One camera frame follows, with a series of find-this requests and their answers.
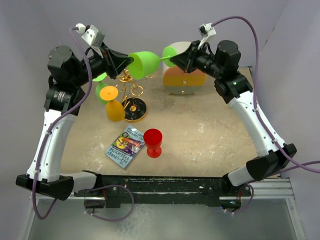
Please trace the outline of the green plastic goblet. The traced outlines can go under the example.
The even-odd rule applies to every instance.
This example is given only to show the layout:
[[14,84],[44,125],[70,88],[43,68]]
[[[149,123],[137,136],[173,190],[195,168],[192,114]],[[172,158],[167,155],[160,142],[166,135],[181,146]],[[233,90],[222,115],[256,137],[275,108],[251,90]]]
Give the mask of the green plastic goblet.
[[133,52],[128,55],[133,58],[133,62],[126,69],[134,79],[140,80],[156,72],[161,61],[169,68],[174,67],[175,64],[170,61],[170,58],[176,55],[177,51],[172,46],[166,46],[163,49],[162,57],[151,51]]
[[103,80],[107,77],[107,73],[102,73],[101,75],[97,76],[96,78],[94,78],[92,81],[97,83],[97,86],[95,88],[95,95],[97,97],[97,100],[103,104],[106,105],[108,102],[106,100],[103,100],[100,97],[100,91],[104,88],[104,87],[108,87],[109,85],[105,82],[103,82]]

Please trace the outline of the orange plastic goblet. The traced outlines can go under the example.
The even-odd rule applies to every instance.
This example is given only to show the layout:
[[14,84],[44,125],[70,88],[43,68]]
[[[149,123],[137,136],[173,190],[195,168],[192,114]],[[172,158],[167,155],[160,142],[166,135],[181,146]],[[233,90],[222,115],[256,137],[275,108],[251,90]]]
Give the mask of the orange plastic goblet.
[[112,122],[119,122],[125,118],[124,107],[116,100],[118,94],[118,89],[112,85],[103,87],[99,92],[100,98],[107,101],[105,111],[107,118]]

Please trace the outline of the red plastic goblet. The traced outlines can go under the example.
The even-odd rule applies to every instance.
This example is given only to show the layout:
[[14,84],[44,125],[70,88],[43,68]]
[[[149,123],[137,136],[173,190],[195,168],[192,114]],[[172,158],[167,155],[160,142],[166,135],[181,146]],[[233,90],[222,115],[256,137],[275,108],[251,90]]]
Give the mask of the red plastic goblet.
[[162,154],[162,133],[158,129],[151,128],[144,133],[143,139],[147,147],[147,155],[150,158],[158,158]]

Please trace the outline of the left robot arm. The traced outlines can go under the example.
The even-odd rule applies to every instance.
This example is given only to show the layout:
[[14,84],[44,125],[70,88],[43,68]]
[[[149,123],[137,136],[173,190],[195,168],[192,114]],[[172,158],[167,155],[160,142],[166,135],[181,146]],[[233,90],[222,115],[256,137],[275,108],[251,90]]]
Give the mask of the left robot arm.
[[44,121],[39,144],[25,174],[15,184],[33,193],[64,201],[70,194],[86,190],[91,196],[103,191],[98,173],[82,171],[61,174],[61,161],[66,141],[80,106],[88,97],[82,86],[106,73],[115,79],[134,59],[125,53],[100,47],[101,55],[77,59],[72,49],[60,45],[49,53],[49,89],[44,102]]

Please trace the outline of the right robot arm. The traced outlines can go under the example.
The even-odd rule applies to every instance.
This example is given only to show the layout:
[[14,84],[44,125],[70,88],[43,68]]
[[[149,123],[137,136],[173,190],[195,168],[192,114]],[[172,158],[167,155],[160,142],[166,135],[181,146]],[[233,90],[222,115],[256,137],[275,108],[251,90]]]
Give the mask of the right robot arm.
[[297,153],[294,144],[287,144],[276,133],[265,114],[254,104],[254,90],[239,70],[241,52],[230,40],[218,43],[215,53],[200,41],[190,43],[182,53],[170,57],[170,62],[187,74],[200,70],[215,79],[216,92],[240,117],[255,146],[257,157],[223,176],[222,190],[228,196],[235,195],[240,185],[261,181],[284,169]]

